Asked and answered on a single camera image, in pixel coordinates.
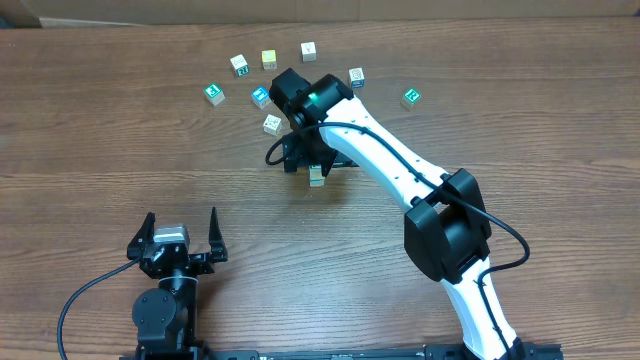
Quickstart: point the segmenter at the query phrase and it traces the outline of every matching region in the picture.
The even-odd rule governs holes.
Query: wooden block
[[[414,105],[418,102],[418,100],[420,100],[420,97],[422,97],[420,95],[420,93],[418,92],[418,90],[411,88],[409,90],[407,90],[407,92],[404,93],[404,95],[402,96],[402,105],[404,105],[404,107],[406,107],[407,109],[411,110],[413,109]]]
[[[267,115],[264,123],[262,124],[262,128],[268,134],[273,136],[278,136],[280,129],[282,129],[282,119],[277,116],[273,116],[271,114]]]
[[[300,44],[300,47],[302,48],[303,62],[316,61],[316,43],[313,41],[309,43],[302,43]]]
[[[320,165],[309,165],[309,186],[320,187],[323,185],[322,167]]]
[[[249,64],[247,64],[247,61],[244,59],[242,54],[232,57],[231,65],[233,66],[233,71],[238,77],[245,76],[249,73]]]
[[[275,70],[278,68],[275,50],[262,51],[262,67],[264,67],[265,70]]]
[[[218,106],[224,100],[224,93],[218,84],[213,83],[204,89],[204,95],[213,104]]]
[[[362,68],[349,70],[349,82],[351,83],[352,89],[364,86],[364,72]]]
[[[253,100],[253,103],[260,108],[260,110],[264,109],[265,106],[271,103],[271,99],[269,99],[269,92],[264,88],[264,86],[260,86],[253,90],[251,93],[251,99]]]

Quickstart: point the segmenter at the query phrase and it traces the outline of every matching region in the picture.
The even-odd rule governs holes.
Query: table surface
[[[360,169],[309,188],[268,167],[279,70],[346,81],[425,159],[478,179],[528,239],[496,274],[510,324],[567,359],[640,352],[640,21],[557,19],[0,32],[0,359],[56,359],[60,310],[126,262],[146,213],[206,250],[216,206],[229,262],[200,281],[199,337],[216,349],[328,350],[461,341],[444,289],[403,249],[402,214]],[[318,60],[303,64],[300,43]],[[236,79],[229,59],[251,73]],[[214,108],[203,88],[217,82]],[[413,111],[400,104],[415,87]],[[494,227],[492,261],[520,256]],[[131,269],[65,323],[72,359],[131,354],[131,306],[156,282]]]

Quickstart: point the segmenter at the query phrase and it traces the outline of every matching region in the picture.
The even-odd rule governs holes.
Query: white arm segment
[[[416,170],[423,173],[427,180],[435,185],[442,184],[440,175],[447,172],[409,150],[369,114],[357,97],[354,96],[351,100],[343,99],[327,111],[327,116],[325,122],[350,123],[368,127],[387,141]],[[407,168],[372,137],[361,134],[355,129],[341,127],[322,127],[320,134],[327,145],[348,156],[373,177],[393,197],[403,213],[413,207],[411,200],[414,197],[424,198],[433,191],[422,182],[416,182]],[[487,268],[489,268],[489,258],[477,261],[465,271],[459,284],[453,285],[446,280],[441,283],[458,314],[467,348],[480,359],[493,360],[499,359],[506,351],[498,334],[493,330],[489,314],[475,283],[480,273]],[[485,276],[483,281],[486,284],[484,290],[493,315],[507,344],[511,346],[516,333],[504,318],[491,276]]]
[[[442,184],[440,175],[447,172],[409,150],[378,124],[357,97],[354,96],[351,100],[343,99],[329,109],[327,115],[325,122],[350,123],[368,127],[387,141],[427,180],[435,185]],[[424,198],[433,191],[422,182],[416,181],[395,156],[369,135],[361,134],[355,129],[340,127],[320,128],[320,134],[327,145],[348,156],[373,177],[393,197],[403,214],[413,207],[411,200],[414,197]]]
[[[478,276],[489,268],[489,258],[484,261],[476,261],[467,271],[462,274],[462,281],[459,284],[451,284],[447,280],[442,280],[444,289],[451,299],[453,308],[456,309],[460,324],[462,324],[462,337],[464,344],[475,356],[480,359],[500,359],[506,353],[504,345],[498,337],[498,333],[493,330],[493,324],[489,319],[489,314],[478,290]],[[507,345],[513,345],[516,339],[516,332],[509,326],[504,318],[500,302],[496,296],[496,291],[491,282],[491,274],[485,275],[482,281],[486,285],[484,293],[487,295],[493,316],[496,318],[502,335],[507,341]]]

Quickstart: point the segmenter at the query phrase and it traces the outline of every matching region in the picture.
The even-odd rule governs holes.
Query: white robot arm
[[[325,122],[348,123],[369,128],[387,141],[405,160],[423,173],[435,185],[442,183],[441,176],[447,172],[424,160],[409,150],[404,144],[385,130],[366,110],[360,99],[343,99],[327,111]],[[342,127],[322,127],[319,129],[324,142],[355,161],[372,178],[374,178],[406,213],[413,208],[412,200],[427,197],[433,189],[407,171],[406,167],[392,155],[380,142],[357,130]],[[489,268],[489,258],[476,261],[462,273],[462,281],[452,284],[441,280],[460,323],[462,324],[465,345],[480,359],[500,359],[506,352],[498,334],[493,330],[487,309],[480,297],[476,280],[480,273]],[[507,323],[498,297],[496,296],[491,276],[483,279],[485,293],[489,299],[493,315],[502,329],[509,346],[516,339],[515,331]]]
[[[319,164],[324,176],[336,164],[355,163],[362,167],[404,214],[407,254],[425,275],[444,285],[460,319],[468,350],[483,360],[510,358],[521,342],[502,313],[490,274],[482,278],[486,303],[477,283],[490,264],[486,239],[491,230],[487,219],[453,204],[440,213],[434,210],[440,202],[447,202],[441,196],[446,193],[484,212],[475,179],[462,169],[449,175],[409,150],[332,75],[311,85],[288,69],[273,80],[270,97],[299,138],[285,143],[283,137],[274,144],[267,163],[284,161],[285,171],[289,172],[298,166]],[[271,162],[269,157],[280,143],[285,156]]]

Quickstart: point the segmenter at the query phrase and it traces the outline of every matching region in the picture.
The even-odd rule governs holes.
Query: black base
[[[524,343],[524,352],[517,358],[519,360],[563,360],[564,355],[560,345],[535,345]],[[120,360],[179,360],[185,357],[164,356],[154,357],[145,355],[142,351],[140,359],[120,358]],[[302,351],[302,352],[276,352],[258,353],[257,351],[214,351],[203,355],[195,351],[189,359],[202,360],[477,360],[477,358],[460,345],[426,345],[418,349],[389,349],[389,350],[340,350],[340,351]]]

